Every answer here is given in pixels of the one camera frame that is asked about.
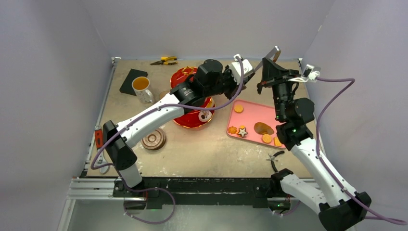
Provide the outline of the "round orange cookie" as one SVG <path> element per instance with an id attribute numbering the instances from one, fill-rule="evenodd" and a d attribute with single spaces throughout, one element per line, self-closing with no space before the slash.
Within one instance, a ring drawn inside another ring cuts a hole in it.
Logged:
<path id="1" fill-rule="evenodd" d="M 235 104 L 233 109 L 234 109 L 234 112 L 236 112 L 236 113 L 242 113 L 243 112 L 243 106 L 241 104 Z"/>

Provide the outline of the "pink serving tray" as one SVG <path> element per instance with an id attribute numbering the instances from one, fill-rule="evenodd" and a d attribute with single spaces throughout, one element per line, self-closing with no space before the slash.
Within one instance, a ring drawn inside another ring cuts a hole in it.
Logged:
<path id="1" fill-rule="evenodd" d="M 236 113 L 234 112 L 234 105 L 235 104 L 241 104 L 243 106 L 243 112 L 242 113 Z M 274 134 L 271 136 L 273 137 L 273 140 L 271 143 L 263 143 L 262 142 L 262 135 L 257 134 L 254 131 L 254 124 L 257 122 L 263 122 L 269 126 L 271 126 L 274 130 Z M 280 125 L 281 123 L 276 120 L 276 114 L 275 114 L 275 109 L 272 106 L 267 106 L 259 103 L 254 103 L 250 101 L 245 101 L 245 100 L 236 100 L 231 109 L 231 113 L 229 116 L 229 120 L 227 123 L 227 128 L 228 127 L 234 126 L 237 129 L 240 126 L 245 126 L 248 134 L 245 136 L 245 138 L 239 137 L 237 134 L 229 134 L 227 132 L 227 135 L 230 137 L 237 138 L 239 140 L 243 141 L 250 141 L 262 145 L 267 145 L 271 147 L 274 146 L 274 137 L 277 137 L 277 131 L 276 131 L 276 126 Z M 279 149 L 284 149 L 285 146 L 282 144 L 282 147 L 275 147 Z"/>

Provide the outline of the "white star cookie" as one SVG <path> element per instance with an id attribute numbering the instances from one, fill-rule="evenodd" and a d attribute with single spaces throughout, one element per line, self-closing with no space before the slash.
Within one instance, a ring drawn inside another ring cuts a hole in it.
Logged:
<path id="1" fill-rule="evenodd" d="M 246 128 L 244 128 L 244 129 L 238 128 L 237 135 L 238 135 L 239 137 L 245 138 L 245 136 L 246 136 L 247 134 L 248 134 L 248 132 L 247 132 Z"/>

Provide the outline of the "red three-tier cake stand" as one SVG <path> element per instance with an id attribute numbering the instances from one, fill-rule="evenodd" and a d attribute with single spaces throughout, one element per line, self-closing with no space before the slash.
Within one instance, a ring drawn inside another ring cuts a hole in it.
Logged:
<path id="1" fill-rule="evenodd" d="M 197 71 L 196 67 L 189 66 L 179 69 L 176 73 L 173 74 L 173 76 L 170 79 L 171 88 L 174 88 L 177 84 L 183 82 L 189 75 L 195 74 L 196 71 Z M 199 121 L 198 119 L 199 112 L 200 110 L 192 110 L 181 117 L 175 118 L 173 121 L 184 128 L 201 127 L 206 123 Z"/>

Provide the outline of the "metal tongs black tips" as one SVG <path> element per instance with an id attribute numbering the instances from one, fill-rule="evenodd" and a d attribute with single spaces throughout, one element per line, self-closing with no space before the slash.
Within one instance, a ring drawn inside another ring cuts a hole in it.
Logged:
<path id="1" fill-rule="evenodd" d="M 276 62 L 281 54 L 281 49 L 279 46 L 275 46 L 266 56 L 265 58 L 271 59 L 273 62 Z M 254 71 L 257 72 L 263 66 L 263 62 L 261 61 L 255 68 Z"/>

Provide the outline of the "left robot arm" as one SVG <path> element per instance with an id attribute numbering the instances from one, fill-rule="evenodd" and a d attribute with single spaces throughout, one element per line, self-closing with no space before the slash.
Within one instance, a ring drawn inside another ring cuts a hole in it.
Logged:
<path id="1" fill-rule="evenodd" d="M 108 153 L 130 196 L 137 197 L 143 192 L 133 146 L 175 118 L 193 110 L 206 110 L 202 106 L 206 98 L 223 94 L 231 103 L 256 72 L 247 59 L 236 55 L 234 60 L 223 66 L 217 60 L 208 59 L 148 109 L 117 124 L 109 120 L 103 125 L 101 149 Z"/>

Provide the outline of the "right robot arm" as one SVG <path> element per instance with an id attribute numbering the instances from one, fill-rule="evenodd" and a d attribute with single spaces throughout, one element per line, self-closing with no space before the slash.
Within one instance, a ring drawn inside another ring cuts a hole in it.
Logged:
<path id="1" fill-rule="evenodd" d="M 284 193 L 296 197 L 312 209 L 328 231 L 345 231 L 361 222 L 371 204 L 366 192 L 351 186 L 319 151 L 319 144 L 307 123 L 314 120 L 314 103 L 308 98 L 296 99 L 294 85 L 316 81 L 318 67 L 307 65 L 304 72 L 285 69 L 275 60 L 263 58 L 262 78 L 257 91 L 271 88 L 275 105 L 276 133 L 279 141 L 297 157 L 314 178 L 313 187 L 288 169 L 271 177 L 270 189 L 274 195 Z"/>

